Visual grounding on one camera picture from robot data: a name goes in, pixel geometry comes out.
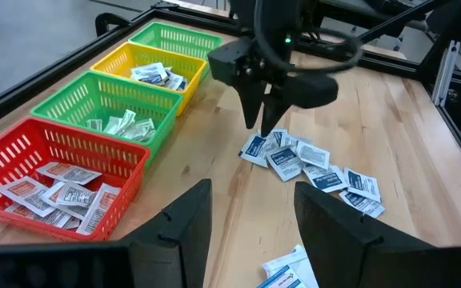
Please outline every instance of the metal frame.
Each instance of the metal frame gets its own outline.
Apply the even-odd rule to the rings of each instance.
[[[237,21],[232,18],[191,10],[165,2],[159,2],[158,4],[152,6],[149,10],[132,19],[130,22],[123,21],[121,18],[113,18],[113,16],[104,17],[100,15],[100,17],[98,17],[98,33],[100,36],[93,42],[86,44],[63,59],[0,94],[0,118],[10,113],[21,104],[27,102],[32,97],[41,93],[46,88],[57,82],[60,78],[65,77],[81,65],[90,61],[94,56],[102,53],[104,50],[119,40],[127,37],[129,34],[136,31],[139,27],[154,18],[180,22],[182,24],[213,30],[235,37],[240,37],[250,33],[239,29]],[[406,20],[406,15],[401,14],[392,18],[389,22],[395,23],[395,26],[391,27],[392,29],[397,29],[398,27],[396,25],[403,25]],[[113,30],[107,31],[108,24],[114,24],[114,22],[121,25],[118,25]],[[375,29],[374,33],[369,34],[369,36],[376,35],[377,33],[385,33],[388,29],[390,28],[383,25],[381,29]],[[421,65],[399,58],[364,51],[364,54],[359,61],[359,66],[387,74],[397,75],[403,78],[421,81],[421,83],[427,88],[428,93],[431,94],[432,86],[435,83],[437,71],[439,69],[440,60],[449,44],[449,42],[446,43],[445,41],[452,38],[452,35],[441,36]],[[342,61],[350,57],[347,52],[343,52],[342,50],[328,49],[328,44],[330,43],[323,40],[317,40],[317,42],[314,42],[311,38],[301,37],[295,43],[295,50],[305,54],[329,58],[336,61]],[[461,71],[455,71],[453,73],[450,85],[451,89],[461,91]],[[461,134],[453,124],[449,114],[445,113],[445,110],[443,110],[442,107],[437,107],[437,109],[441,112],[441,115],[448,124],[450,130],[453,132],[457,141],[461,143]]]

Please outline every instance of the yellow basket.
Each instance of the yellow basket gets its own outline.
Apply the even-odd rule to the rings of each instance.
[[[126,42],[113,50],[105,58],[95,63],[91,69],[110,76],[130,78],[131,68],[162,62],[165,67],[172,66],[172,72],[188,79],[188,87],[183,91],[175,91],[157,85],[136,81],[143,85],[153,86],[167,91],[175,91],[182,95],[182,102],[177,109],[177,116],[182,114],[198,88],[202,72],[207,62],[183,54],[165,51],[154,47]]]

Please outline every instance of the red basket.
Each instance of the red basket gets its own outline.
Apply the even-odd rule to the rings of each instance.
[[[5,212],[12,201],[1,194],[0,222],[63,241],[106,240],[138,192],[149,155],[145,147],[46,120],[27,118],[0,136],[0,186],[26,175],[51,186],[52,179],[34,170],[56,161],[101,172],[101,176],[86,186],[88,189],[96,191],[102,183],[122,189],[90,235]]]

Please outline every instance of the black cable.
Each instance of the black cable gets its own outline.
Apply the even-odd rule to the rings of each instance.
[[[329,34],[331,36],[339,37],[345,39],[343,43],[339,43],[344,45],[346,43],[350,48],[354,51],[354,55],[343,64],[331,67],[324,67],[324,68],[299,68],[289,62],[283,61],[277,53],[271,48],[270,44],[264,37],[263,33],[263,24],[262,24],[262,13],[263,13],[263,0],[257,0],[255,3],[254,8],[254,30],[255,30],[255,38],[257,43],[259,44],[259,48],[264,53],[264,56],[270,61],[273,66],[281,70],[285,70],[287,72],[299,72],[299,73],[306,73],[306,74],[333,74],[338,72],[343,72],[345,70],[349,70],[357,65],[357,62],[362,57],[362,51],[360,50],[360,46],[362,45],[357,38],[350,37],[344,33],[328,30],[325,28],[313,28],[310,32],[314,33],[324,33]]]

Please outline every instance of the floor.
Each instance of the floor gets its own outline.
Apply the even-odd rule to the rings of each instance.
[[[94,19],[111,12],[133,18],[157,0],[98,0],[133,10],[124,10],[88,0],[0,0],[0,93],[59,60],[95,38]],[[226,0],[185,0],[219,9],[229,9]],[[351,33],[353,26],[325,18],[323,26]],[[355,34],[364,31],[358,28]],[[421,31],[405,28],[403,42],[383,36],[370,43],[400,51],[420,62],[432,46]],[[461,56],[457,62],[461,69]]]

